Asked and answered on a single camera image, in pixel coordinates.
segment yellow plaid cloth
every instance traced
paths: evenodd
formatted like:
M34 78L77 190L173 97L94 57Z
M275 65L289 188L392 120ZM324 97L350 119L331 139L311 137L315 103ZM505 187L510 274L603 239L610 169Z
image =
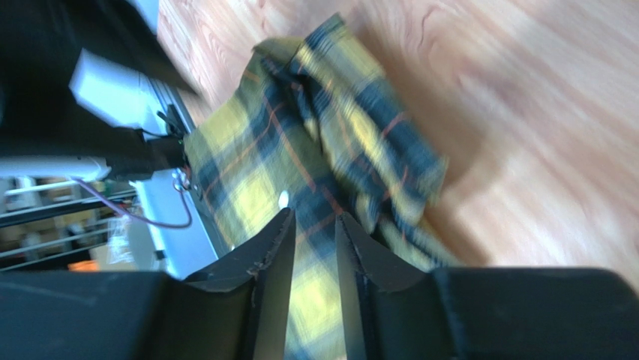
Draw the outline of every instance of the yellow plaid cloth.
M341 212L420 269L455 263L422 221L446 162L337 15L306 39L259 44L233 97L186 139L186 152L228 245L260 231L289 194L297 249L288 359L345 356L334 240Z

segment plaid shirt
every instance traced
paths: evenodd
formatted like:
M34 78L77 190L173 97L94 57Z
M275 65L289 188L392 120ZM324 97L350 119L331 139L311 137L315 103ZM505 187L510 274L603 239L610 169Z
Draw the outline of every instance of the plaid shirt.
M345 356L335 217L348 211L423 270L456 263L422 220L446 161L410 123L383 69L339 16L306 39L257 45L239 88L186 139L193 180L227 244L289 194L297 248L287 359Z

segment wooden floor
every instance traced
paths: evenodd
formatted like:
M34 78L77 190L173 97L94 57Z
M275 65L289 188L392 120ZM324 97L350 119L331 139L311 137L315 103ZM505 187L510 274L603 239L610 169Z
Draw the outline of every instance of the wooden floor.
M426 216L473 265L601 266L639 289L639 1L161 0L201 122L251 47L340 12L451 159Z

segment pink wire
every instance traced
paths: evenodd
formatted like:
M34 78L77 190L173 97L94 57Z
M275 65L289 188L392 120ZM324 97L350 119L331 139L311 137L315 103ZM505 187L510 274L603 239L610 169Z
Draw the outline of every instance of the pink wire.
M111 200L107 199L104 195L102 195L102 193L100 193L100 191L96 190L94 187L92 187L90 184L87 184L86 182L84 182L84 180L80 179L80 178L72 178L72 180L74 180L75 182L78 183L78 185L80 185L81 187L83 187L85 190L87 190L89 193L91 193L91 195L93 195L94 197L97 197L98 199L100 199L100 201L102 203L104 203L104 205L110 207L114 212L117 212L118 214L122 215L122 216L126 216L138 221L142 221L143 223L147 223L149 225L153 225L154 227L163 227L166 229L186 229L188 227L191 226L191 224L193 223L193 217L191 216L191 212L188 210L188 206L186 203L186 198L185 198L185 192L183 190L177 190L180 193L180 197L182 200L182 205L184 205L184 210L186 210L187 212L187 216L188 216L188 221L185 224L173 224L173 223L159 223L157 221L153 221L150 220L146 217L142 217L142 216L138 216L135 214L131 214L129 211L124 210L123 208L121 208L118 204L115 204L114 202L112 202Z

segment small white dot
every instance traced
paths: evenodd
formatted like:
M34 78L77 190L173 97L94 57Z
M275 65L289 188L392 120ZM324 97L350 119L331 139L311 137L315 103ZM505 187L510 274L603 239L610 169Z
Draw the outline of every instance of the small white dot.
M280 210L286 208L289 205L289 192L284 190L280 194L280 199L277 201L280 206Z

